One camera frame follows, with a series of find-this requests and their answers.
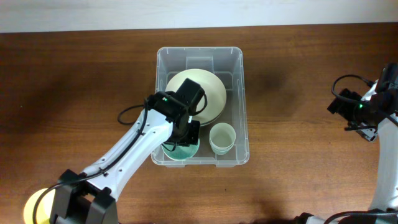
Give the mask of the cream bowl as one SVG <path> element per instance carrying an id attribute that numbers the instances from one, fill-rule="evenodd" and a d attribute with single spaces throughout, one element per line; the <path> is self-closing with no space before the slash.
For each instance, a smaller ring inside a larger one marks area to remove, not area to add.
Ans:
<path id="1" fill-rule="evenodd" d="M 214 73 L 207 70 L 192 68 L 177 73 L 167 84 L 166 91 L 177 91 L 188 78 L 198 83 L 205 91 L 208 104 L 206 108 L 193 117 L 193 120 L 207 122 L 214 119 L 226 106 L 226 88 Z"/>

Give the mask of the mint green small bowl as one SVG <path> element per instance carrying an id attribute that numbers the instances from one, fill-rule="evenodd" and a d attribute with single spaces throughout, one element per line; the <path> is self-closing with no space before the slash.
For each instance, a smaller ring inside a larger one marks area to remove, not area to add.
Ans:
<path id="1" fill-rule="evenodd" d="M 175 161 L 185 161 L 191 157 L 193 157 L 200 146 L 200 142 L 196 145 L 189 145 L 189 146 L 181 146 L 177 145 L 174 149 L 172 144 L 161 144 L 161 148 L 164 154 L 169 157 L 171 160 Z"/>

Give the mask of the cream white cup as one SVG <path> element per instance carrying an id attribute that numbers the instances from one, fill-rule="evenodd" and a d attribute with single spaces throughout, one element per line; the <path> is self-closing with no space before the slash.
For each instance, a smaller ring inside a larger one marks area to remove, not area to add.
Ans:
<path id="1" fill-rule="evenodd" d="M 218 123 L 210 129 L 210 142 L 217 146 L 225 147 L 235 143 L 236 132 L 228 123 Z"/>

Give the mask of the mint green cup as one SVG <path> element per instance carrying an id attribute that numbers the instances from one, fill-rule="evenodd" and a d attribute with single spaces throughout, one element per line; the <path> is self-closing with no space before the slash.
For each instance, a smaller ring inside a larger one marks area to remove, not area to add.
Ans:
<path id="1" fill-rule="evenodd" d="M 228 149 L 228 150 L 217 150 L 217 149 L 213 148 L 212 151 L 215 154 L 222 156 L 222 155 L 225 155 L 225 154 L 229 153 L 230 149 Z"/>

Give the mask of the light grey cup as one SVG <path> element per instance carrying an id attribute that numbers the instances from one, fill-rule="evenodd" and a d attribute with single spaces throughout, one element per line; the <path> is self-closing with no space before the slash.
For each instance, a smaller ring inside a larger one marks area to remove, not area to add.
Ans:
<path id="1" fill-rule="evenodd" d="M 217 150 L 228 150 L 228 149 L 231 149 L 234 146 L 234 143 L 230 144 L 229 146 L 221 147 L 221 146 L 217 146 L 213 142 L 210 142 L 210 146 L 211 146 L 212 149 L 215 148 Z"/>

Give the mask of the yellow small bowl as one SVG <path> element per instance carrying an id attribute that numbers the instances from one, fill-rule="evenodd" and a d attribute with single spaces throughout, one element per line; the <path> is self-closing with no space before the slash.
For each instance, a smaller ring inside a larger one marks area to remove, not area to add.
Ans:
<path id="1" fill-rule="evenodd" d="M 23 218 L 24 223 L 26 224 L 33 224 L 32 221 L 32 214 L 34 205 L 39 198 L 39 196 L 46 191 L 46 189 L 41 189 L 35 192 L 33 195 L 30 196 L 28 201 L 26 201 L 23 211 Z M 44 198 L 40 201 L 38 209 L 37 209 L 37 223 L 38 224 L 49 224 L 50 214 L 52 210 L 53 199 L 55 195 L 55 190 L 50 191 L 47 193 Z"/>

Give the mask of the dark blue bowl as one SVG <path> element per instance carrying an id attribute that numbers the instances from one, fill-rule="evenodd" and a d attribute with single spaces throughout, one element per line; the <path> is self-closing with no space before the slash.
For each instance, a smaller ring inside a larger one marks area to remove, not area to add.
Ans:
<path id="1" fill-rule="evenodd" d="M 218 114 L 214 119 L 212 119 L 212 120 L 209 120 L 209 121 L 207 121 L 207 122 L 200 122 L 200 126 L 202 127 L 202 126 L 206 126 L 206 125 L 208 125 L 208 124 L 211 124 L 211 123 L 213 123 L 214 121 L 216 121 L 222 114 L 223 114 L 223 111 L 224 110 L 222 110 L 221 112 L 220 112 L 220 114 Z"/>

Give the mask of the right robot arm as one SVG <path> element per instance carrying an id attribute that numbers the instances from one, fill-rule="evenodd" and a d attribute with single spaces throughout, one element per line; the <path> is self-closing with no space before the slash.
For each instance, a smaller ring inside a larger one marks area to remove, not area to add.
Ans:
<path id="1" fill-rule="evenodd" d="M 369 90 L 363 95 L 347 88 L 339 93 L 336 84 L 344 78 L 357 78 Z M 294 223 L 397 223 L 397 64 L 388 63 L 376 81 L 359 75 L 343 75 L 331 86 L 335 99 L 328 107 L 348 122 L 345 131 L 355 131 L 365 140 L 379 140 L 379 162 L 375 194 L 367 211 L 347 211 L 322 219 L 302 213 Z"/>

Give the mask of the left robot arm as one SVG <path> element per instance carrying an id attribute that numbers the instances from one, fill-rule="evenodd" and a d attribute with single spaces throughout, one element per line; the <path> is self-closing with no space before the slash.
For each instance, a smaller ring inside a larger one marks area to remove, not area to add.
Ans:
<path id="1" fill-rule="evenodd" d="M 98 161 L 59 178 L 50 223 L 118 223 L 116 202 L 132 175 L 158 147 L 197 146 L 200 122 L 192 119 L 204 89 L 185 79 L 177 91 L 158 91 L 130 130 Z"/>

